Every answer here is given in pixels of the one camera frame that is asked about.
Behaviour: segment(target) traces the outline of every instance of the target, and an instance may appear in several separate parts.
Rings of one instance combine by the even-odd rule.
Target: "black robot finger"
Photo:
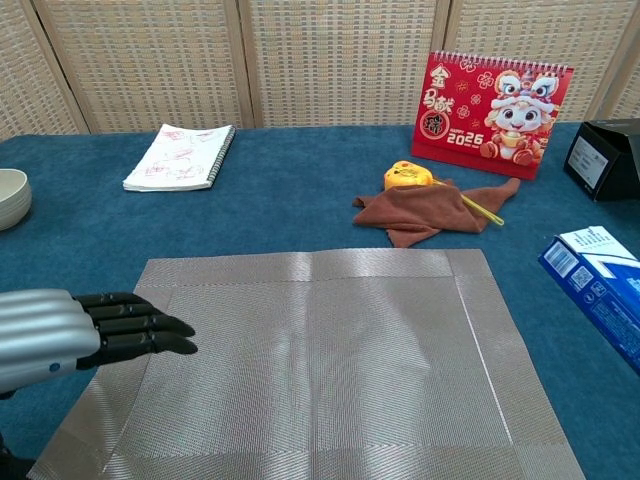
[[[124,305],[113,305],[110,307],[91,307],[86,308],[85,311],[94,321],[162,314],[160,310],[150,303],[125,303]]]
[[[84,308],[93,307],[108,307],[111,305],[120,305],[124,303],[137,303],[144,304],[149,303],[144,298],[139,297],[134,293],[128,292],[113,292],[113,293],[98,293],[94,295],[77,295],[74,296],[78,302]]]
[[[132,360],[148,353],[165,351],[190,355],[196,353],[198,347],[186,338],[172,332],[111,335],[102,338],[100,350],[96,353],[78,359],[76,368],[85,370],[109,363]]]
[[[173,332],[183,337],[195,335],[195,331],[182,320],[169,315],[144,315],[140,317],[110,318],[94,322],[101,335],[122,335],[140,332]]]

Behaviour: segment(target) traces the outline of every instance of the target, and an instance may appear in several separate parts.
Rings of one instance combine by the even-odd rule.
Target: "white bowl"
[[[31,187],[27,174],[0,168],[0,230],[16,225],[31,208]]]

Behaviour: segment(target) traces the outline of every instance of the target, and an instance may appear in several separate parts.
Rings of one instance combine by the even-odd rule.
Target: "red desk calendar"
[[[533,180],[572,75],[565,65],[432,52],[411,154]]]

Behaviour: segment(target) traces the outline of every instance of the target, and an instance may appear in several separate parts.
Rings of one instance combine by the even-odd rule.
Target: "spiral binding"
[[[220,170],[220,167],[222,167],[222,161],[224,160],[224,157],[227,155],[227,150],[229,150],[229,145],[231,145],[231,141],[233,140],[233,137],[235,136],[235,134],[236,134],[236,127],[231,125],[229,129],[229,133],[227,133],[227,136],[224,139],[224,143],[222,144],[222,147],[218,152],[218,156],[216,157],[216,160],[213,162],[213,166],[209,171],[209,175],[207,176],[207,181],[213,182],[216,179],[216,176],[218,175],[218,171]]]
[[[438,62],[459,62],[468,60],[474,65],[479,65],[486,68],[503,68],[514,70],[532,70],[536,72],[553,72],[558,77],[563,77],[567,70],[568,65],[561,65],[557,63],[542,63],[534,62],[531,60],[514,60],[506,57],[490,57],[486,55],[476,55],[470,53],[452,52],[447,50],[437,50],[434,52],[436,61]]]

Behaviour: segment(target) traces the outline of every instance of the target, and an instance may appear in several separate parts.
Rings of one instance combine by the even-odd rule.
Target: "spiral notebook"
[[[235,136],[233,125],[189,130],[164,124],[142,160],[124,180],[136,192],[211,188]]]

